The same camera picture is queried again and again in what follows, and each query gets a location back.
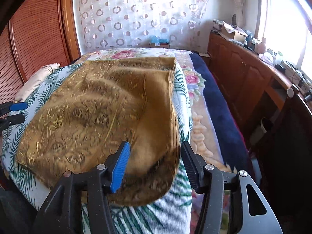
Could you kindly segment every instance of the white wall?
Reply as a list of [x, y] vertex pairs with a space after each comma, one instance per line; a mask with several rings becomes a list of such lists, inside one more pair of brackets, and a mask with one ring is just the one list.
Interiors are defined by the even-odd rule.
[[258, 0], [246, 0], [244, 4], [245, 29], [255, 33], [258, 16]]
[[[199, 40], [201, 48], [200, 50], [198, 50], [199, 52], [206, 53], [207, 51], [210, 30], [213, 28], [213, 19], [224, 20], [227, 23], [231, 23], [232, 16], [234, 14], [234, 9], [235, 9], [234, 0], [208, 1], [205, 15], [201, 20], [200, 40]], [[80, 23], [79, 18], [76, 18], [75, 21], [76, 24]]]

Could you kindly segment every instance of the navy blue blanket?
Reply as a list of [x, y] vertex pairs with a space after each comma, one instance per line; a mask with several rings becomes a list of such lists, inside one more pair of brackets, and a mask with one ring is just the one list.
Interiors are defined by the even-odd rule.
[[231, 167], [232, 171], [236, 167], [237, 171], [246, 170], [252, 173], [251, 161], [243, 136], [236, 126], [227, 102], [220, 92], [213, 75], [198, 54], [190, 54], [190, 57], [194, 69], [206, 80], [203, 96], [216, 131], [224, 162]]

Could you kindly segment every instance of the wall covering with circles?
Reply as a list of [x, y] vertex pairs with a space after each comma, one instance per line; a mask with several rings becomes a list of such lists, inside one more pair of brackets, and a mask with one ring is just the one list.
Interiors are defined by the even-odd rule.
[[82, 53], [147, 47], [155, 35], [171, 47], [199, 50], [200, 23], [208, 0], [76, 0]]

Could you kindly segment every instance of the bed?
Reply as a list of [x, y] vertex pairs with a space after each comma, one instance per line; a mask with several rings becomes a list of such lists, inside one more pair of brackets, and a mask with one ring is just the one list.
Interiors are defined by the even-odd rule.
[[[240, 169], [251, 171], [242, 136], [216, 82], [199, 55], [190, 51], [148, 48], [96, 51], [83, 55], [74, 64], [62, 67], [48, 76], [27, 98], [29, 108], [20, 111], [26, 117], [25, 122], [4, 131], [2, 153], [4, 168], [21, 193], [37, 210], [50, 190], [33, 173], [15, 161], [18, 143], [27, 124], [49, 96], [84, 61], [144, 56], [176, 57], [173, 103], [179, 123], [180, 141], [189, 141], [193, 150], [201, 154], [207, 163], [212, 163], [223, 171], [235, 172]], [[201, 201], [202, 197], [192, 192], [180, 159], [171, 189], [163, 197], [143, 207], [111, 205], [111, 211], [119, 233], [192, 233], [198, 219]], [[225, 215], [228, 210], [227, 202], [225, 197]], [[82, 216], [84, 232], [89, 233], [85, 204], [82, 206]], [[226, 226], [225, 217], [222, 228]]]

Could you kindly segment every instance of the blue gripper pad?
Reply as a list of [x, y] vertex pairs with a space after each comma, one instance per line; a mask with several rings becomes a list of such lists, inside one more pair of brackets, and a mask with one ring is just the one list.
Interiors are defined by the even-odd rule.
[[10, 110], [12, 112], [14, 111], [20, 111], [28, 108], [27, 102], [21, 102], [21, 103], [16, 103], [10, 106]]
[[112, 183], [110, 184], [110, 191], [112, 193], [115, 193], [117, 189], [119, 189], [121, 185], [122, 178], [124, 177], [124, 171], [126, 169], [129, 156], [130, 156], [130, 144], [129, 142], [125, 142], [122, 149], [118, 149], [118, 151], [121, 150], [121, 153], [119, 154], [119, 157], [117, 159], [116, 165], [112, 171]]

